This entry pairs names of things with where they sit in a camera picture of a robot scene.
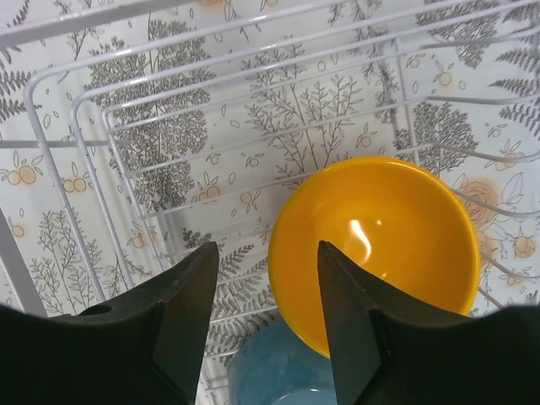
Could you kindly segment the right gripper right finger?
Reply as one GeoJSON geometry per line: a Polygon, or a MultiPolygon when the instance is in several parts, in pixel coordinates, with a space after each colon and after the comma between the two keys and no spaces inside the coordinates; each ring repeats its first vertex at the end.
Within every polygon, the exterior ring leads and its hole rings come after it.
{"type": "Polygon", "coordinates": [[[327,241],[317,271],[339,403],[538,403],[537,306],[460,316],[366,272],[327,241]]]}

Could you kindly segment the yellow bowl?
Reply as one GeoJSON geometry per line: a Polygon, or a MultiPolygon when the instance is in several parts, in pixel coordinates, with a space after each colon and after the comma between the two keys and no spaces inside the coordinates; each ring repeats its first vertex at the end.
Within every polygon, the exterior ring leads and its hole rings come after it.
{"type": "Polygon", "coordinates": [[[278,310],[300,340],[328,356],[321,241],[428,304],[460,315],[473,305],[481,262],[474,224],[462,200],[417,165],[374,156],[330,165],[291,194],[273,226],[268,277],[278,310]]]}

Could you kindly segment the dark blue bowl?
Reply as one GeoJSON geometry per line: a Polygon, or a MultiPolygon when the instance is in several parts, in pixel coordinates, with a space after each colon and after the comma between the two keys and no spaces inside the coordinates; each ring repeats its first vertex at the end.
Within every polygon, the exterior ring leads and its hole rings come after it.
{"type": "Polygon", "coordinates": [[[249,337],[229,372],[230,404],[335,404],[329,359],[303,343],[284,321],[249,337]]]}

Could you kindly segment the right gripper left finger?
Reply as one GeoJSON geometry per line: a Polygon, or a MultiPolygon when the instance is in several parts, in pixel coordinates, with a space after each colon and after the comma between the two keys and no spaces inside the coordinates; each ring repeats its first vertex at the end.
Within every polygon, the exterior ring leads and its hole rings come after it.
{"type": "Polygon", "coordinates": [[[76,316],[1,309],[4,404],[193,404],[219,272],[207,242],[76,316]]]}

